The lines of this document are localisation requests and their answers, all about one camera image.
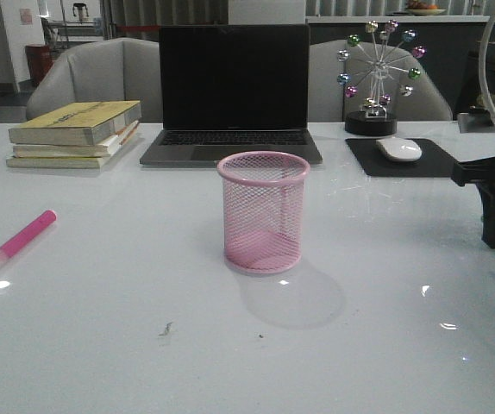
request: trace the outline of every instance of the pink mesh pen holder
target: pink mesh pen holder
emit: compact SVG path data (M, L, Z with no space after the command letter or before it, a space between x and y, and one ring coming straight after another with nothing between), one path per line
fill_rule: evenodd
M219 162L229 263L249 273L278 273L299 262L309 170L304 159L274 151L239 153Z

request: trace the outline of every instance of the laptop keyboard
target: laptop keyboard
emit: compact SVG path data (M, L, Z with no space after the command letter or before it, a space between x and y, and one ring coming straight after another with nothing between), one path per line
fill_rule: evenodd
M161 145L304 145L303 131L167 131Z

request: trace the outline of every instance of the highlighter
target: highlighter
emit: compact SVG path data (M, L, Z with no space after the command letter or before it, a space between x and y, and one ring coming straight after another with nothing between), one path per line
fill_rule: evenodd
M46 210L18 234L5 242L0 247L0 268L55 220L56 213L52 210Z

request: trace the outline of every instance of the laptop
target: laptop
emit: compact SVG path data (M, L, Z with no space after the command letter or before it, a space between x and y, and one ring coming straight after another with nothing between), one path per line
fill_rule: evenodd
M160 30L163 130L148 166L207 166L244 151L323 161L307 130L309 26Z

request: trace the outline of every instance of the white desk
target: white desk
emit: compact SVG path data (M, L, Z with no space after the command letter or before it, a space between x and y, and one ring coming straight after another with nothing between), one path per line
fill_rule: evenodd
M0 272L0 413L495 413L474 186L368 178L341 124L313 124L303 259L249 277L222 260L216 171L139 165L159 125L101 172L7 169L7 127L0 244L59 218ZM494 135L457 131L398 126L460 160L495 154Z

